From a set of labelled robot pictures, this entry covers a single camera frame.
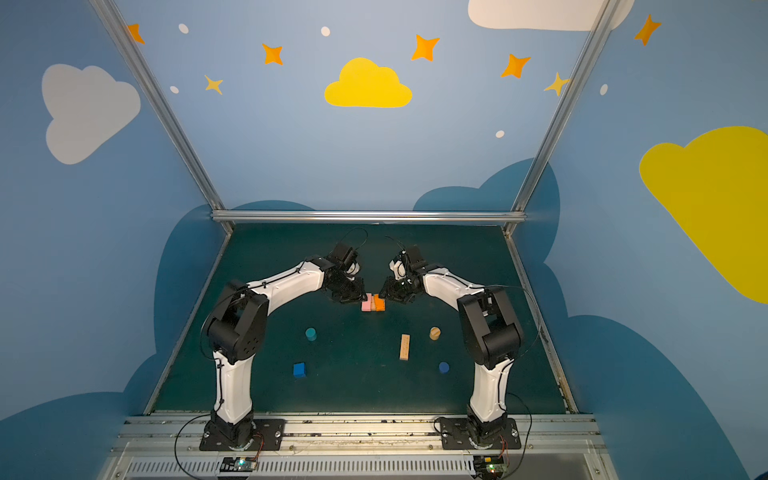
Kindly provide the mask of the orange wood block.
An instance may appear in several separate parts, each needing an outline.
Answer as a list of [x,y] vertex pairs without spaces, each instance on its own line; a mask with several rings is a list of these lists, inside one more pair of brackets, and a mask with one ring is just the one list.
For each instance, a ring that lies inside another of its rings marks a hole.
[[383,298],[381,298],[378,294],[374,294],[371,297],[371,305],[372,305],[372,309],[383,310],[386,308],[386,301]]

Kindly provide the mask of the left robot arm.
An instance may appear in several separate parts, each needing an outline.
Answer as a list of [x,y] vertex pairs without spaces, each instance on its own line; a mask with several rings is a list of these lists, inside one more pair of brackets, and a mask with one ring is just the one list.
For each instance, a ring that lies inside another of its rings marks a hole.
[[287,303],[325,290],[340,304],[367,298],[355,248],[339,242],[325,256],[261,280],[231,281],[202,327],[216,369],[216,400],[200,443],[202,451],[266,448],[254,424],[252,364],[264,344],[268,317]]

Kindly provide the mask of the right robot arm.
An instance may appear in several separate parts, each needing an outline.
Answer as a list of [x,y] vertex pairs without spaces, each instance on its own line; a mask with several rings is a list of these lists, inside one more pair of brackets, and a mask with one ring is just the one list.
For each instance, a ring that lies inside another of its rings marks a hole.
[[472,444],[489,448],[507,427],[506,389],[525,334],[506,289],[463,279],[424,260],[417,246],[404,247],[390,261],[380,296],[402,304],[426,294],[454,308],[464,345],[475,363],[466,431]]

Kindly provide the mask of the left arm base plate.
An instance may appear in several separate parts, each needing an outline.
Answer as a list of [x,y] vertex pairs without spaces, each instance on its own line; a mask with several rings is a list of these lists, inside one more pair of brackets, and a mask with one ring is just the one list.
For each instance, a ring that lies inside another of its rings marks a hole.
[[280,449],[285,421],[244,417],[230,424],[218,417],[209,420],[199,445],[201,451],[277,451]]

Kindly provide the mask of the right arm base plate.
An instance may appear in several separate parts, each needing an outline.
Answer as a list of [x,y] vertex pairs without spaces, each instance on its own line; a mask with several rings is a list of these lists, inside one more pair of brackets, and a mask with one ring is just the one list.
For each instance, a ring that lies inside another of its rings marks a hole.
[[513,419],[479,422],[474,417],[437,417],[433,426],[444,450],[520,450],[522,440]]

